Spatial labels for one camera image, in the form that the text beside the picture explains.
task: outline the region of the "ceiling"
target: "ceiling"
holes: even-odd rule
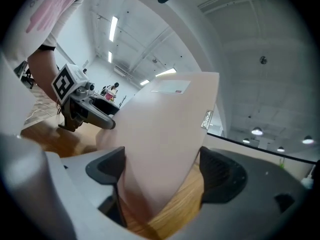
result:
[[[258,146],[250,133],[258,126],[270,140],[268,150],[283,146],[286,154],[320,159],[318,51],[289,1],[193,1],[216,30],[231,71],[229,138],[252,138],[250,145]],[[114,42],[112,16],[119,18]],[[137,0],[92,0],[91,19],[96,54],[107,60],[112,51],[113,63],[136,85],[173,67],[201,70],[168,24]],[[302,144],[306,135],[316,143]]]

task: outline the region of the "linear ceiling light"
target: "linear ceiling light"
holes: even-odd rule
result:
[[[310,135],[306,136],[306,137],[304,138],[304,140],[302,141],[303,144],[312,144],[312,143],[314,143],[314,142],[315,142],[315,141],[311,138]]]
[[[261,130],[261,128],[259,128],[259,127],[255,127],[255,128],[253,128],[253,130],[251,131],[252,132],[252,134],[254,134],[254,135],[263,135],[264,134],[264,132]]]
[[[285,149],[283,146],[280,146],[278,149],[277,149],[279,152],[285,152]]]
[[[111,51],[109,51],[108,52],[108,62],[112,62],[112,52]]]
[[[118,23],[118,18],[113,16],[111,21],[110,34],[109,34],[109,40],[112,42],[114,41],[114,38],[115,38],[117,23]]]
[[[169,69],[169,70],[167,70],[167,71],[164,71],[164,72],[162,72],[162,73],[160,73],[160,74],[156,74],[155,76],[158,77],[158,76],[161,76],[161,75],[172,74],[172,73],[176,73],[176,72],[177,72],[177,71],[176,71],[174,68],[171,68],[171,69]]]
[[[145,80],[145,81],[141,82],[140,85],[144,86],[144,85],[146,85],[146,84],[149,83],[149,82],[150,82],[149,80]]]

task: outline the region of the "silver label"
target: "silver label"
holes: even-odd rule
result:
[[[204,115],[204,119],[203,119],[203,122],[201,124],[201,128],[204,128],[204,129],[209,129],[209,125],[210,125],[210,121],[211,121],[211,118],[212,118],[212,115],[214,114],[214,112],[212,110],[207,110],[205,115]]]

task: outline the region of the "white cable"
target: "white cable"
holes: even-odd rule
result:
[[[39,103],[39,104],[41,104],[41,105],[45,105],[45,106],[47,106],[47,107],[49,107],[49,108],[51,108],[51,109],[54,109],[54,107],[52,107],[52,106],[49,106],[49,105],[47,105],[47,104],[44,104],[44,103],[41,103],[41,102],[39,102],[39,101],[35,101],[36,103]]]
[[[46,111],[44,111],[44,110],[41,110],[41,109],[37,109],[37,110],[33,111],[32,115],[29,116],[29,117],[28,117],[26,120],[24,120],[24,121],[27,121],[28,119],[32,118],[32,116],[34,115],[34,113],[37,112],[37,111],[42,111],[42,112],[48,114],[49,116],[53,117],[53,115],[49,114],[48,112],[46,112]]]

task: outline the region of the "wood grain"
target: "wood grain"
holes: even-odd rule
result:
[[[62,115],[53,116],[24,129],[21,135],[38,142],[43,150],[59,154],[61,158],[97,150],[96,134],[100,128],[84,123],[75,132],[70,132],[58,127],[62,121]],[[165,239],[197,215],[203,191],[203,178],[199,166],[195,164],[171,201],[148,223],[139,222],[120,200],[127,229],[147,239]]]

